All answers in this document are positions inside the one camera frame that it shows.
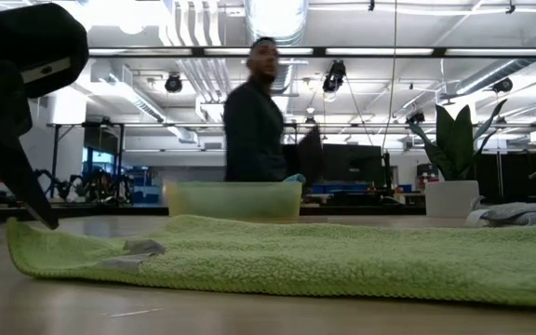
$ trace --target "transparent plastic bin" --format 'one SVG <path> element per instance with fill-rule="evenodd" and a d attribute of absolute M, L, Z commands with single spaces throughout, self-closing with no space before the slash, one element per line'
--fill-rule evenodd
<path fill-rule="evenodd" d="M 241 221 L 297 221 L 300 182 L 172 182 L 170 216 L 199 215 Z"/>

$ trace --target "wooden table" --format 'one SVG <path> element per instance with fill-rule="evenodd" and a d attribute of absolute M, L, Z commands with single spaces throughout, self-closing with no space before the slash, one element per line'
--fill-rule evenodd
<path fill-rule="evenodd" d="M 460 227 L 425 217 L 304 217 L 392 227 Z M 157 229 L 163 217 L 66 219 L 63 231 L 99 237 Z M 317 299 L 35 280 L 11 264 L 0 225 L 0 334 L 535 334 L 536 310 L 433 301 Z"/>

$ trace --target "white plant pot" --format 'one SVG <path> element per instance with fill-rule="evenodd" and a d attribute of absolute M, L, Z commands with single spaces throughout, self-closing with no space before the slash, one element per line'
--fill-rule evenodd
<path fill-rule="evenodd" d="M 433 218 L 466 218 L 471 201 L 479 196 L 477 181 L 439 181 L 425 185 L 427 216 Z"/>

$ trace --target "black shirt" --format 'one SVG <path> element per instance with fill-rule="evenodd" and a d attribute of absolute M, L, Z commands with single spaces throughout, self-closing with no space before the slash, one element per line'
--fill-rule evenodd
<path fill-rule="evenodd" d="M 224 103 L 226 181 L 282 181 L 287 169 L 280 143 L 284 119 L 278 106 L 252 80 Z"/>

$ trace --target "potted plant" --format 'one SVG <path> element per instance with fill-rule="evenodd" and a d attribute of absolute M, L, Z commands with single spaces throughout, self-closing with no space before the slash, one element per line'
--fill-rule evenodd
<path fill-rule="evenodd" d="M 485 134 L 493 119 L 500 113 L 507 100 L 503 100 L 493 110 L 489 119 L 473 134 L 471 110 L 465 106 L 453 119 L 442 106 L 435 110 L 435 143 L 431 142 L 425 132 L 416 123 L 409 123 L 410 130 L 422 138 L 425 152 L 432 164 L 436 165 L 444 181 L 425 185 L 425 206 L 427 216 L 440 218 L 466 218 L 471 211 L 471 201 L 479 196 L 477 181 L 469 181 L 468 173 L 483 151 L 489 138 L 487 135 L 480 148 L 476 140 Z"/>

